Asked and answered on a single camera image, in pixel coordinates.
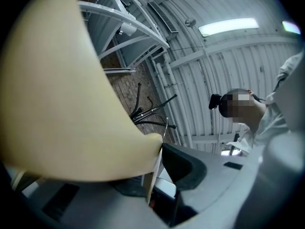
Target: vertical pipe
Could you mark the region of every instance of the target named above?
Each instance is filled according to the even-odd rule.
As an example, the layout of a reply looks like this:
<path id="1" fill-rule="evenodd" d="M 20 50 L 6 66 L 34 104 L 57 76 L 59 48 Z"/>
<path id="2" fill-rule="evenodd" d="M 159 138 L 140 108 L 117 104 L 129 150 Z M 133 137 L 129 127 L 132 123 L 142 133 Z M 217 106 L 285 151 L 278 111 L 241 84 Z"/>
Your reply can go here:
<path id="1" fill-rule="evenodd" d="M 161 65 L 159 63 L 156 64 L 156 69 L 157 69 L 157 72 L 158 72 L 158 74 L 159 74 L 159 76 L 160 76 L 160 78 L 162 80 L 163 87 L 165 88 L 167 95 L 168 96 L 172 95 L 170 89 L 168 88 L 168 83 L 167 83 L 167 80 L 166 80 L 166 78 L 164 76 L 164 73 L 163 73 L 163 70 L 161 68 Z M 169 102 L 169 103 L 171 104 L 171 106 L 173 108 L 174 115 L 175 116 L 179 116 L 179 112 L 178 112 L 178 110 L 176 108 L 176 105 L 173 104 L 173 102 Z M 177 129 L 178 129 L 178 131 L 180 133 L 180 137 L 182 139 L 183 146 L 187 146 L 186 142 L 185 142 L 185 139 L 184 139 L 184 133 L 183 133 L 182 124 L 180 122 L 180 119 L 176 118 L 175 120 L 177 122 Z"/>
<path id="2" fill-rule="evenodd" d="M 153 64 L 154 70 L 157 72 L 157 78 L 158 78 L 158 80 L 159 80 L 159 83 L 160 83 L 160 86 L 161 86 L 161 90 L 162 90 L 162 93 L 163 93 L 163 95 L 164 95 L 164 97 L 165 97 L 165 100 L 168 100 L 171 96 L 168 95 L 168 94 L 166 94 L 166 91 L 165 91 L 165 89 L 164 89 L 164 87 L 163 87 L 164 85 L 163 85 L 163 83 L 162 83 L 160 74 L 159 74 L 158 71 L 157 71 L 156 62 L 155 62 L 153 59 L 152 59 L 152 64 Z M 171 119 L 173 120 L 173 124 L 176 125 L 176 121 L 175 121 L 175 118 L 174 118 L 173 112 L 172 112 L 172 103 L 171 103 L 171 102 L 168 103 L 168 110 L 169 110 L 169 112 L 170 112 L 170 117 L 171 117 Z M 181 140 L 180 140 L 180 137 L 179 137 L 178 128 L 179 128 L 179 127 L 177 127 L 177 128 L 175 129 L 175 133 L 176 133 L 176 136 L 177 136 L 177 139 L 178 139 L 177 141 L 178 141 L 179 145 L 181 145 Z"/>
<path id="3" fill-rule="evenodd" d="M 170 64 L 169 64 L 170 57 L 169 57 L 169 55 L 167 53 L 163 54 L 163 57 L 164 57 L 164 64 L 166 66 L 167 72 L 168 72 L 168 74 L 170 76 L 170 80 L 171 80 L 172 85 L 173 85 L 173 89 L 174 89 L 175 93 L 178 95 L 177 96 L 178 105 L 179 105 L 179 107 L 181 109 L 181 112 L 182 112 L 182 119 L 183 119 L 183 122 L 185 124 L 187 139 L 188 139 L 190 148 L 193 148 L 192 135 L 191 135 L 191 130 L 190 130 L 189 122 L 188 122 L 187 117 L 186 117 L 186 111 L 185 111 L 185 108 L 184 108 L 184 105 L 183 105 L 183 101 L 182 101 L 182 98 L 181 98 L 181 95 L 180 95 L 180 92 L 179 92 L 179 88 L 177 86 L 176 79 L 175 79 L 175 77 L 173 75 L 172 69 L 171 69 Z"/>

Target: white shirt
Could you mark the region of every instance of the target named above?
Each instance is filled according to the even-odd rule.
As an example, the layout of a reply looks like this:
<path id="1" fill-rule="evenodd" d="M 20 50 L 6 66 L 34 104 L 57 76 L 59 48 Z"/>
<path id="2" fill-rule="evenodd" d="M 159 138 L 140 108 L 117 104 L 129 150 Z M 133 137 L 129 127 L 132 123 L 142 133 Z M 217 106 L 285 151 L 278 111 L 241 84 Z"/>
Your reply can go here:
<path id="1" fill-rule="evenodd" d="M 277 80 L 280 81 L 290 75 L 302 57 L 303 51 L 287 59 L 279 69 Z M 256 133 L 253 134 L 251 130 L 248 130 L 237 142 L 229 142 L 226 145 L 233 145 L 249 153 L 254 146 L 265 146 L 274 136 L 289 131 L 283 114 L 274 102 L 273 95 L 274 93 L 271 93 L 266 98 L 267 110 L 259 123 Z"/>

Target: corrugated metal wall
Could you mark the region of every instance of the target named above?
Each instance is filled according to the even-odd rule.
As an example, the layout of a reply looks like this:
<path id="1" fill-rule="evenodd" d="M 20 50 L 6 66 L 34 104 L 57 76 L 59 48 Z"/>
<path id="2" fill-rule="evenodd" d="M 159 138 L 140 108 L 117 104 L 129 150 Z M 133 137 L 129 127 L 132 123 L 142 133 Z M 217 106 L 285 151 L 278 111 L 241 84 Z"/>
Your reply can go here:
<path id="1" fill-rule="evenodd" d="M 172 18 L 179 32 L 169 41 L 172 62 L 203 52 L 199 60 L 173 68 L 193 136 L 241 131 L 240 125 L 232 124 L 218 111 L 208 109 L 210 95 L 246 88 L 264 98 L 276 85 L 278 68 L 300 51 L 300 38 L 282 27 L 281 22 L 290 18 L 277 0 L 139 1 L 143 5 L 157 2 Z M 256 19 L 259 29 L 224 32 L 205 39 L 198 30 L 199 26 L 209 23 L 249 17 Z M 196 19 L 193 28 L 184 25 L 187 18 Z M 186 134 L 185 126 L 179 128 Z M 199 150 L 216 153 L 223 147 L 221 140 L 218 146 L 204 140 L 193 144 Z"/>

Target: person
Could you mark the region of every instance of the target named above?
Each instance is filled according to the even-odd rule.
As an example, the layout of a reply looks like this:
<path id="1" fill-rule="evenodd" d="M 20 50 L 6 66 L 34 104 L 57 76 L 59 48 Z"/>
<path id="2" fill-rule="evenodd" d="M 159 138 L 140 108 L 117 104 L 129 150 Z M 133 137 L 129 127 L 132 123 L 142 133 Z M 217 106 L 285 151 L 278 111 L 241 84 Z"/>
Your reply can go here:
<path id="1" fill-rule="evenodd" d="M 228 142 L 226 145 L 233 145 L 241 149 L 243 153 L 249 153 L 254 146 L 264 146 L 272 137 L 289 131 L 273 95 L 299 64 L 303 54 L 302 51 L 290 57 L 280 67 L 277 85 L 264 103 L 253 91 L 246 89 L 233 89 L 222 97 L 214 96 L 214 100 L 211 97 L 210 109 L 219 106 L 220 114 L 223 117 L 230 118 L 234 123 L 246 125 L 249 128 L 236 142 Z"/>

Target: pipe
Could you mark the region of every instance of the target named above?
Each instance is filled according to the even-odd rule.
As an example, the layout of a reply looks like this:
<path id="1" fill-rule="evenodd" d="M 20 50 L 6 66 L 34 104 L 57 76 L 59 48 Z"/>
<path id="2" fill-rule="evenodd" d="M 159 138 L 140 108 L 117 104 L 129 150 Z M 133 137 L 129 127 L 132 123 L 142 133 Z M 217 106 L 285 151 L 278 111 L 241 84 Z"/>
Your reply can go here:
<path id="1" fill-rule="evenodd" d="M 156 64 L 156 69 L 157 69 L 157 73 L 159 74 L 161 80 L 162 80 L 162 86 L 163 88 L 165 89 L 166 91 L 166 94 L 167 96 L 171 96 L 172 93 L 171 93 L 171 90 L 168 88 L 168 83 L 167 83 L 167 80 L 164 76 L 164 73 L 163 73 L 163 70 L 161 68 L 161 65 L 160 63 L 157 63 Z M 171 103 L 171 107 L 172 107 L 172 110 L 173 110 L 173 113 L 174 113 L 174 116 L 179 116 L 179 112 L 177 110 L 177 106 L 175 104 L 173 104 L 173 102 L 170 102 Z M 185 139 L 184 139 L 184 133 L 183 133 L 183 129 L 181 128 L 182 124 L 180 122 L 180 119 L 179 118 L 176 118 L 175 121 L 177 122 L 177 129 L 179 131 L 179 134 L 180 134 L 180 137 L 182 139 L 182 145 L 183 146 L 187 146 L 186 145 L 186 142 L 185 142 Z"/>
<path id="2" fill-rule="evenodd" d="M 156 67 L 156 62 L 155 62 L 153 59 L 152 59 L 152 65 L 153 65 L 153 67 L 154 67 L 154 70 L 157 72 L 157 78 L 158 78 L 158 80 L 159 80 L 159 83 L 160 83 L 160 86 L 161 86 L 161 89 L 162 89 L 163 96 L 165 97 L 165 100 L 168 100 L 169 97 L 168 97 L 168 95 L 166 94 L 166 91 L 165 91 L 164 85 L 163 85 L 163 83 L 162 83 L 160 74 L 158 73 L 158 70 L 157 70 L 157 67 Z M 177 125 L 176 125 L 176 122 L 175 122 L 175 118 L 174 118 L 174 116 L 173 116 L 173 111 L 172 111 L 172 106 L 171 106 L 171 105 L 173 105 L 173 103 L 169 102 L 169 103 L 168 103 L 168 110 L 169 110 L 169 112 L 170 112 L 170 117 L 171 117 L 171 119 L 172 119 L 172 121 L 173 121 L 173 124 L 174 124 L 175 126 L 177 126 Z M 175 133 L 176 133 L 177 141 L 178 141 L 179 145 L 181 145 L 181 140 L 180 140 L 180 136 L 179 136 L 179 133 L 178 133 L 177 128 L 175 129 Z"/>
<path id="3" fill-rule="evenodd" d="M 177 86 L 176 79 L 175 79 L 175 77 L 173 75 L 172 69 L 171 69 L 170 64 L 169 64 L 170 63 L 170 57 L 169 57 L 168 53 L 164 53 L 163 57 L 164 57 L 164 64 L 165 64 L 167 72 L 168 72 L 168 74 L 170 76 L 170 80 L 172 82 L 174 92 L 178 95 L 178 97 L 177 97 L 178 105 L 179 105 L 179 107 L 181 109 L 181 112 L 182 112 L 182 119 L 183 119 L 183 122 L 185 124 L 187 139 L 188 139 L 190 148 L 193 148 L 192 135 L 191 135 L 191 130 L 190 130 L 189 122 L 188 122 L 187 117 L 186 117 L 185 107 L 183 105 L 183 101 L 182 101 L 182 98 L 181 98 L 181 95 L 180 95 L 179 88 Z"/>

